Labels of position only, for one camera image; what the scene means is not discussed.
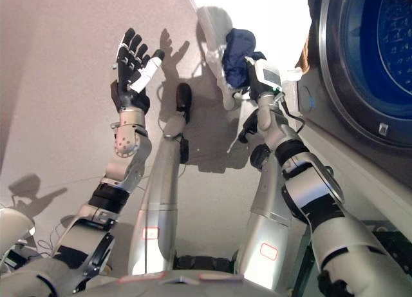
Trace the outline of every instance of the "navy blue cloth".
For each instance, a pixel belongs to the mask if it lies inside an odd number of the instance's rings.
[[[226,35],[227,46],[223,54],[222,64],[226,81],[234,88],[249,85],[249,77],[245,57],[254,60],[266,59],[263,53],[255,52],[256,39],[251,31],[233,28]]]

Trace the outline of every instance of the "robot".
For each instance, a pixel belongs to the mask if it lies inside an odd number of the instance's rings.
[[[150,107],[145,86],[162,63],[157,50],[129,29],[113,69],[111,97],[119,113],[112,124],[115,152],[106,173],[58,241],[50,258],[34,260],[0,280],[1,296],[273,296],[286,253],[291,215],[310,226],[325,296],[412,296],[412,281],[366,227],[343,207],[332,172],[310,153],[280,109],[289,114],[279,72],[264,59],[247,58],[250,98],[257,110],[243,125],[242,142],[258,134],[250,156],[261,171],[247,235],[234,274],[173,270],[178,166],[188,160],[183,136],[190,121],[191,89],[180,84],[176,115],[167,122],[145,191],[129,254],[129,275],[84,291],[106,265],[116,224],[144,174],[151,142],[145,129]]]

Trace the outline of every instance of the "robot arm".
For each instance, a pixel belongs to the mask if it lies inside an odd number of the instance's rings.
[[[118,47],[113,69],[118,78],[111,97],[120,121],[113,124],[115,152],[106,174],[57,242],[51,258],[35,260],[2,279],[1,296],[65,296],[85,287],[104,268],[114,244],[110,230],[144,174],[151,151],[145,130],[150,101],[145,86],[160,66],[164,53],[143,57],[147,46],[129,29]]]
[[[257,132],[265,143],[250,161],[261,169],[274,152],[285,178],[282,196],[308,224],[325,296],[411,296],[412,281],[367,228],[343,207],[332,172],[310,153],[279,109],[279,73],[266,60],[249,61],[251,98],[258,103]]]

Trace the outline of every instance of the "washing machine door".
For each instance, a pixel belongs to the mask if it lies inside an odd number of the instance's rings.
[[[319,61],[337,111],[371,142],[412,148],[412,0],[322,2]]]

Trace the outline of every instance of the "red label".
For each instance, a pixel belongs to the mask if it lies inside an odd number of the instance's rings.
[[[142,229],[143,240],[158,240],[159,239],[159,227],[145,227]]]
[[[277,249],[267,244],[266,242],[263,242],[262,246],[260,247],[260,254],[264,257],[269,258],[270,260],[276,260]]]

